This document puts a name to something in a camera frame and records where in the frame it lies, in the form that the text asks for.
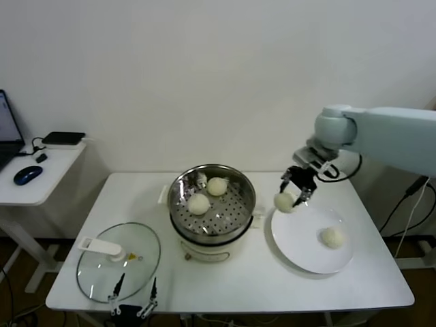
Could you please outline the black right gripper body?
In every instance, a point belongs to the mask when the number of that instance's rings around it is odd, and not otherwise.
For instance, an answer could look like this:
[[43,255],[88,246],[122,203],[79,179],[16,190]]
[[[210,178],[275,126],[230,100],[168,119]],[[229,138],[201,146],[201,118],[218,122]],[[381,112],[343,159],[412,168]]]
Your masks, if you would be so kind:
[[285,172],[290,175],[290,183],[294,184],[299,190],[307,187],[312,190],[312,194],[317,189],[314,181],[316,171],[313,168],[301,168],[299,166],[291,166]]

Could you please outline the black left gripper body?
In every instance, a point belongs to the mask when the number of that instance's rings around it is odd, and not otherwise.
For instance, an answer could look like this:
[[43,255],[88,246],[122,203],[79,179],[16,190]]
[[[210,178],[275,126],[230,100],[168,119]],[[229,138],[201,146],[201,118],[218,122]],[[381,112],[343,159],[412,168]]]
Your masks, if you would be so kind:
[[140,327],[143,324],[142,307],[133,305],[121,305],[121,314],[117,315],[117,326]]

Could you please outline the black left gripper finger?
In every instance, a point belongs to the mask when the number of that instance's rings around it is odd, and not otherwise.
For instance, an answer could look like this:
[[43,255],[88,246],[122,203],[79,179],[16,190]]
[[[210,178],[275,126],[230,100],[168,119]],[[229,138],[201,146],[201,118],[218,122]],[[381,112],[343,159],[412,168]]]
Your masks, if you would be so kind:
[[151,288],[151,295],[149,298],[149,303],[143,307],[137,312],[136,317],[139,317],[141,319],[146,319],[152,311],[157,307],[157,278],[155,277],[153,280],[153,286]]
[[120,315],[121,314],[121,308],[119,305],[119,294],[122,288],[122,284],[125,278],[125,273],[121,275],[121,278],[116,283],[113,292],[111,295],[108,296],[108,304],[110,305],[110,314],[111,315]]

